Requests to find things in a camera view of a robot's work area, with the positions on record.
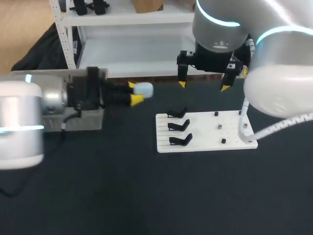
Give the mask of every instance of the shelving unit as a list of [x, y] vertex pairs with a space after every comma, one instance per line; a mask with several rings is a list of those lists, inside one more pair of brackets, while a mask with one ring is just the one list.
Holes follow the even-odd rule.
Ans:
[[[50, 0], [69, 69], [98, 66], [108, 78], [177, 75], [181, 50], [195, 49], [194, 13], [183, 0], [165, 0], [164, 10], [137, 14], [132, 0], [107, 0], [105, 15], [91, 10], [85, 16], [69, 11], [63, 16], [58, 0]], [[73, 59], [72, 27], [77, 26], [83, 50], [77, 65]], [[190, 75], [208, 74], [189, 69]]]
[[105, 15], [97, 16], [89, 9], [88, 14], [84, 16], [78, 16], [76, 12], [69, 11], [61, 21], [64, 26], [90, 26], [190, 23], [194, 18], [191, 7], [176, 0], [165, 1], [163, 11], [146, 14], [137, 14], [132, 0], [108, 0], [108, 3], [110, 7]]

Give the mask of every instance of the white pegboard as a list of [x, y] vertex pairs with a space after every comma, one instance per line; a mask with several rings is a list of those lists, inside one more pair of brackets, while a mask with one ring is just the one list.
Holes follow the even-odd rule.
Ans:
[[[167, 114], [156, 115], [156, 141], [159, 153], [197, 152], [217, 150], [255, 149], [258, 142], [244, 143], [238, 136], [239, 111], [221, 111], [216, 117], [215, 112], [186, 113], [182, 119], [168, 117]], [[170, 131], [168, 123], [183, 125], [189, 119], [190, 124], [184, 132]], [[253, 130], [247, 116], [246, 135], [252, 135]], [[170, 145], [169, 138], [185, 139], [192, 133], [193, 138], [187, 146]]]

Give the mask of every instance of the cardboard box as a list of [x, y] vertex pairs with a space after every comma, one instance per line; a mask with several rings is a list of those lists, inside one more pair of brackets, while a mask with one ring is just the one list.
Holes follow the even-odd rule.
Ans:
[[172, 0], [172, 1], [175, 1], [178, 4], [191, 10], [195, 10], [196, 8], [196, 0]]
[[190, 5], [190, 7], [195, 10], [196, 8], [196, 1], [195, 0], [186, 0], [188, 2], [188, 4]]
[[137, 13], [148, 13], [163, 10], [164, 0], [133, 0]]

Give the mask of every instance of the black clip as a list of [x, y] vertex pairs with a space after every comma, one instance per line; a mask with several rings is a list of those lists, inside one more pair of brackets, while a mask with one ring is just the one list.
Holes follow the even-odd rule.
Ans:
[[174, 123], [168, 123], [167, 124], [167, 127], [170, 131], [185, 131], [187, 129], [187, 127], [189, 126], [190, 124], [190, 120], [187, 119], [185, 121], [185, 123], [181, 126], [181, 125], [177, 125], [177, 124], [174, 124]]
[[192, 134], [191, 133], [184, 140], [179, 139], [179, 138], [175, 138], [175, 137], [170, 137], [171, 145], [187, 146], [191, 140], [192, 140]]
[[181, 112], [175, 112], [175, 111], [167, 111], [167, 117], [169, 118], [169, 116], [173, 117], [173, 118], [183, 118], [185, 116], [187, 112], [187, 108], [184, 108], [183, 111]]

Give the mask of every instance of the black tabletop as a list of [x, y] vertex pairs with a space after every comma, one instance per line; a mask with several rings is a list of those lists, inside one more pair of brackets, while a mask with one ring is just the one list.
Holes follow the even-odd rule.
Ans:
[[[157, 153], [157, 113], [239, 110], [242, 86], [156, 84], [145, 103], [107, 111], [101, 131], [69, 133], [18, 197], [0, 195], [0, 234], [313, 234], [312, 124], [254, 150]], [[277, 121], [248, 115], [255, 131]], [[45, 136], [45, 149], [58, 141]], [[1, 187], [13, 190], [27, 171], [0, 172]]]

